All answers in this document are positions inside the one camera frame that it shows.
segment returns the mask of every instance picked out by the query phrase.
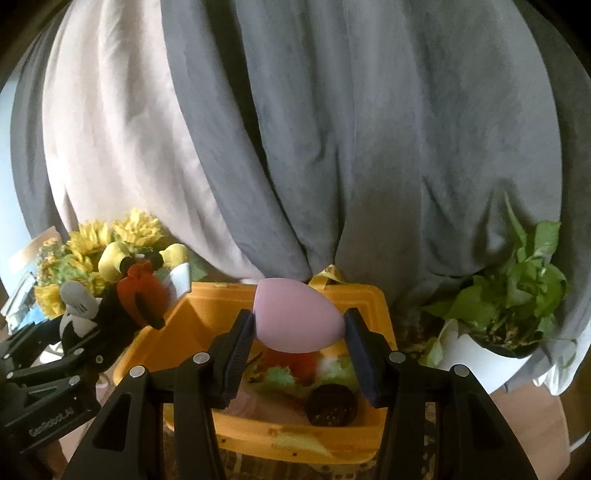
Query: yellow plush toy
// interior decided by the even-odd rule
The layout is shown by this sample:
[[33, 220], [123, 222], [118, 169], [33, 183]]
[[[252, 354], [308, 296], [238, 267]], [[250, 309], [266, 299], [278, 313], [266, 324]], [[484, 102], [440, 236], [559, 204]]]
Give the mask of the yellow plush toy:
[[129, 251], [125, 245], [120, 242], [112, 242], [107, 245], [105, 251], [100, 256], [99, 274], [106, 281], [116, 282], [123, 276], [119, 270], [121, 261], [129, 256]]
[[168, 270], [189, 261], [189, 249], [183, 244], [172, 244], [166, 250], [162, 250], [160, 255], [164, 260], [164, 268]]

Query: plush toy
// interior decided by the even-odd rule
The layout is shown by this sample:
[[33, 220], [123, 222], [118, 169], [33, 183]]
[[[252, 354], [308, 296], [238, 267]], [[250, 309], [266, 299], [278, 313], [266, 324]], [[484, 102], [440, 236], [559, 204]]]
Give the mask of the plush toy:
[[[154, 271], [162, 266], [169, 270], [189, 261], [189, 249], [183, 244], [172, 244], [161, 252], [149, 253], [145, 256], [152, 261]], [[125, 245], [112, 242], [103, 251], [99, 260], [99, 274], [106, 281], [116, 282], [125, 276], [125, 271], [135, 262]]]
[[108, 287], [102, 299], [93, 298], [83, 285], [68, 281], [60, 287], [66, 313], [59, 325], [64, 353], [68, 353], [97, 325], [125, 322], [122, 328], [139, 330], [145, 326], [161, 329], [168, 309], [168, 290], [153, 273], [162, 267], [159, 253], [136, 261], [120, 257], [117, 270], [124, 275]]

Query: red object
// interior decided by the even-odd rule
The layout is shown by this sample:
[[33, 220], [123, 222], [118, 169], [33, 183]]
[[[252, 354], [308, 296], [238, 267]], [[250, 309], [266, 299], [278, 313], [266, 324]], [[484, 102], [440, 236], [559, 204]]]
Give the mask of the red object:
[[319, 359], [318, 352], [285, 353], [268, 348], [263, 353], [260, 368], [266, 371], [271, 367], [289, 367], [294, 378], [307, 386], [314, 383]]
[[153, 273], [151, 262], [138, 262], [129, 267], [127, 277], [117, 282], [117, 295], [122, 307], [141, 327], [148, 325], [148, 322], [137, 308], [136, 293], [142, 297], [154, 317], [162, 318], [168, 310], [168, 290]]

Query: white wall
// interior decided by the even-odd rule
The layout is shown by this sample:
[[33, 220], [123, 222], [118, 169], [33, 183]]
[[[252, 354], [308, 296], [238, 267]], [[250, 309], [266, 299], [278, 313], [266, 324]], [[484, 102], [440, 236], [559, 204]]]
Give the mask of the white wall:
[[0, 92], [0, 280], [9, 295], [20, 275], [11, 272], [8, 259], [31, 241], [18, 204], [10, 159], [10, 119], [21, 64]]

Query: artificial sunflower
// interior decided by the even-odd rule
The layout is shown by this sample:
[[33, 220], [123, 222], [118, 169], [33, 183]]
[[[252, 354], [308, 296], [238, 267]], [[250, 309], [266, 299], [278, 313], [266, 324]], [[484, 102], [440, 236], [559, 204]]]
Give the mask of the artificial sunflower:
[[94, 220], [78, 225], [77, 232], [70, 232], [67, 246], [79, 261], [84, 257], [100, 256], [100, 253], [113, 241], [113, 232], [107, 222]]
[[113, 236], [135, 253], [153, 249], [165, 232], [157, 218], [134, 207], [125, 220], [113, 222]]
[[66, 311], [66, 306], [60, 298], [60, 286], [52, 283], [44, 287], [35, 286], [35, 299], [43, 314], [54, 319]]
[[55, 283], [54, 280], [58, 275], [60, 264], [67, 253], [66, 246], [57, 238], [52, 238], [43, 243], [37, 261], [37, 283], [40, 286]]

